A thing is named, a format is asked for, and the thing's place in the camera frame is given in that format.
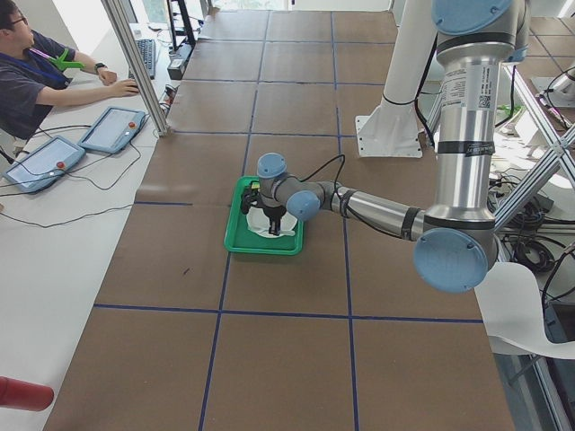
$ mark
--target green lanyard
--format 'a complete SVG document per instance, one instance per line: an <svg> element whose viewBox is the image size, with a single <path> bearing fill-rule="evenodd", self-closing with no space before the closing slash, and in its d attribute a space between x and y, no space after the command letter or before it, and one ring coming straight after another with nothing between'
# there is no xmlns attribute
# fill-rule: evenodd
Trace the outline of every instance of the green lanyard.
<svg viewBox="0 0 575 431"><path fill-rule="evenodd" d="M79 61L66 61L65 60L66 56L68 55L68 48L65 48L62 55L60 57L56 57L56 58L53 58L53 57L49 56L48 54L46 54L42 51L39 51L35 48L30 48L30 51L34 52L35 54L38 54L41 57L46 58L60 72L64 72L66 69L83 69L84 68L84 63L80 63Z"/></svg>

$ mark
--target keyboard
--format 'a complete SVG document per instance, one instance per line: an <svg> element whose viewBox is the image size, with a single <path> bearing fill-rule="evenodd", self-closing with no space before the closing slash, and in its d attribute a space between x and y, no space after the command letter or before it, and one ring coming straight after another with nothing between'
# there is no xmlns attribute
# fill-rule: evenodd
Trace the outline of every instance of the keyboard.
<svg viewBox="0 0 575 431"><path fill-rule="evenodd" d="M136 40L137 49L140 51L140 56L146 67L147 74L150 79L155 77L155 40L153 39L139 39ZM128 78L133 78L134 75L131 71L128 73Z"/></svg>

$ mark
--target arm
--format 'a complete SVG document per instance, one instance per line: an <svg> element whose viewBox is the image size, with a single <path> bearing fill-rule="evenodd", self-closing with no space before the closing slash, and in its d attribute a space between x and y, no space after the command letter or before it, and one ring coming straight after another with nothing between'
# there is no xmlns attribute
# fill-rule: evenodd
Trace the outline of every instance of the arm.
<svg viewBox="0 0 575 431"><path fill-rule="evenodd" d="M74 61L84 63L84 68L82 70L88 74L97 74L104 85L114 84L118 81L118 75L115 72L108 70L108 67L106 66L98 67L98 70L96 71L96 61L83 52L76 51Z"/></svg>
<svg viewBox="0 0 575 431"><path fill-rule="evenodd" d="M95 101L103 101L112 97L134 96L138 93L136 81L133 79L125 79L106 87L85 90L74 88L54 90L50 87L44 87L38 93L36 103L51 106L77 106L94 103Z"/></svg>

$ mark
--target white desk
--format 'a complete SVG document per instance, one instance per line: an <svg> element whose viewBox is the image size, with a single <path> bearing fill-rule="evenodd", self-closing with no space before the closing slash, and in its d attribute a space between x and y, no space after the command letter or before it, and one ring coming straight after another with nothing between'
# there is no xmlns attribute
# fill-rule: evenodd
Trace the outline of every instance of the white desk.
<svg viewBox="0 0 575 431"><path fill-rule="evenodd" d="M160 43L156 47L160 53L153 84L160 96L165 84L175 83L170 83L166 70L167 48ZM105 61L120 79L128 75L128 66L112 31L93 56ZM91 88L101 84L95 75L79 73L72 85ZM53 109L42 128L92 124L108 106L145 110L139 96L110 99L82 108ZM75 141L84 132L53 134ZM32 150L47 139L40 135L32 139L26 149ZM4 213L35 223L54 224L131 204L156 139L150 120L132 142L141 159L108 191L98 190L86 180L65 176L36 195L0 198ZM101 154L88 154L75 169L101 157ZM119 154L76 175L107 187L136 158L137 151L127 146ZM0 185L6 184L5 180L0 181ZM14 186L0 190L0 194L18 192ZM46 384L58 393L128 214L129 208L115 210L50 229L0 216L0 375ZM0 408L0 430L40 431L50 411L51 407L42 412Z"/></svg>

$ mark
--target glasses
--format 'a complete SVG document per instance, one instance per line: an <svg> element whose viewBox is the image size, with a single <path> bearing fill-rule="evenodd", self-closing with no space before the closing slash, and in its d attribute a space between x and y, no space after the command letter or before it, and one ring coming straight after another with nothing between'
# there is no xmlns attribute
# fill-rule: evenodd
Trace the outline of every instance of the glasses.
<svg viewBox="0 0 575 431"><path fill-rule="evenodd" d="M10 23L11 23L12 25L15 25L15 24L17 24L17 23L20 22L20 21L24 21L24 24L28 25L28 19L27 19L25 16L22 16L22 18L20 18L19 20L12 21L12 22L10 22Z"/></svg>

